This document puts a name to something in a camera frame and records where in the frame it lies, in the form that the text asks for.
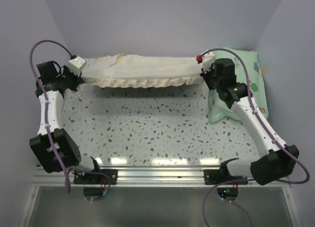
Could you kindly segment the white pillowcase with cream ruffle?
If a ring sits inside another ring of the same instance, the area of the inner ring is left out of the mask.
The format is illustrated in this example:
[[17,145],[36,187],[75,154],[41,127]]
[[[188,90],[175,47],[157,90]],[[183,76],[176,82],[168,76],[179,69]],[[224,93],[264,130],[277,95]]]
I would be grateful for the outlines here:
[[118,54],[86,61],[82,79],[101,88],[164,88],[203,82],[201,65],[192,58]]

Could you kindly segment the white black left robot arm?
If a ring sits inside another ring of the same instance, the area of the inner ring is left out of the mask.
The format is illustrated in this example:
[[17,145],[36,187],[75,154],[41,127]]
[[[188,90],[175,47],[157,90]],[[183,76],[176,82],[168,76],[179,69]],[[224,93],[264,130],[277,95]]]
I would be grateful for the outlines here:
[[35,94],[40,101],[41,120],[37,136],[30,139],[29,145],[47,173],[72,169],[77,173],[85,172],[86,180],[97,184],[102,178],[97,161],[82,157],[77,144],[63,127],[65,92],[77,91],[83,82],[81,75],[85,65],[81,57],[69,60],[60,69],[56,69],[55,61],[37,65],[40,77],[36,81]]

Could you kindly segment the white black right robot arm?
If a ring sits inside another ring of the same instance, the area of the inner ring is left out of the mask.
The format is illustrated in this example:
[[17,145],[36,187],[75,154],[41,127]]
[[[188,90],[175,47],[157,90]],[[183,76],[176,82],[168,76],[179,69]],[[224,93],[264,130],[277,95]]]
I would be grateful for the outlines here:
[[263,117],[247,84],[237,82],[234,62],[228,58],[203,61],[201,76],[208,88],[216,90],[219,98],[243,123],[259,154],[255,161],[234,158],[222,162],[220,180],[230,184],[238,178],[253,178],[258,184],[266,185],[289,176],[299,150],[295,145],[288,146],[277,135]]

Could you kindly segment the green cartoon print pillow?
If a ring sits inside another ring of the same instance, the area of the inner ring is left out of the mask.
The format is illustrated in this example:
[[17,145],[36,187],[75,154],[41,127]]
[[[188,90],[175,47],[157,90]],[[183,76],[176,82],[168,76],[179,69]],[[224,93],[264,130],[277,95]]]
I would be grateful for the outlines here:
[[[230,49],[230,51],[236,53],[244,62],[249,80],[250,80],[250,90],[258,105],[259,110],[262,115],[267,119],[269,116],[266,93],[264,87],[264,80],[262,76],[262,71],[258,61],[258,53],[255,51],[241,51]],[[231,53],[226,51],[215,51],[213,52],[216,59],[229,58],[232,59],[235,64],[235,73],[237,75],[237,82],[246,83],[246,76],[238,58]],[[224,117],[229,117],[234,120],[239,118],[226,106],[226,104],[219,98],[217,91],[211,90],[209,92],[209,107],[210,107],[210,123],[215,123]]]

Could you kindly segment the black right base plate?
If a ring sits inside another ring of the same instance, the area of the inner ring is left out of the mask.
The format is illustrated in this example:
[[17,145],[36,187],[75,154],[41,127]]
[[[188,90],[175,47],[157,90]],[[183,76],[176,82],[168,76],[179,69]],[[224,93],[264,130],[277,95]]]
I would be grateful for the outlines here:
[[217,185],[227,181],[234,181],[233,184],[247,185],[248,179],[241,176],[232,177],[224,176],[218,169],[205,169],[203,170],[205,185]]

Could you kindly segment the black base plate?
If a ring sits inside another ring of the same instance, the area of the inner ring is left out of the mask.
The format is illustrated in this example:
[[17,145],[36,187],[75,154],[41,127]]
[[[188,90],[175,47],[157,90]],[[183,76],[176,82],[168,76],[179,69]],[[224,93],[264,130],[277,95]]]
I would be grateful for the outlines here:
[[75,173],[73,183],[76,185],[115,185],[117,179],[117,169],[101,169],[100,172]]
[[247,185],[248,179],[241,176],[232,177],[224,176],[218,169],[205,169],[203,170],[205,185],[217,185],[227,181],[234,181],[233,184]]

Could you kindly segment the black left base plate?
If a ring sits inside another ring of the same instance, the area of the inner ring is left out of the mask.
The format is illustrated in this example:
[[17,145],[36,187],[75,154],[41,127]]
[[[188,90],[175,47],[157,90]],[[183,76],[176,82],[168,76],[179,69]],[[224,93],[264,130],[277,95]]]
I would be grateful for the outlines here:
[[117,169],[101,169],[100,172],[75,173],[73,183],[76,185],[115,185],[117,179]]

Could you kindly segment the aluminium front rail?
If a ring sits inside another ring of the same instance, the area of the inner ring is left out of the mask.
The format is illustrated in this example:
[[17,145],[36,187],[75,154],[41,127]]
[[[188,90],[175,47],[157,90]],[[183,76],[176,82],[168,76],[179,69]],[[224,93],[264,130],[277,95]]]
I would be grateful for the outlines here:
[[[115,187],[171,187],[171,188],[209,188],[213,185],[206,185],[204,170],[211,168],[206,166],[122,166],[103,167],[105,170],[114,170],[110,178],[116,179]],[[64,175],[62,173],[46,173],[43,168],[37,167],[32,180],[33,186],[38,187],[63,187]],[[240,185],[245,188],[273,188],[289,187],[289,184],[272,182],[265,186],[255,181],[249,181],[247,185]]]

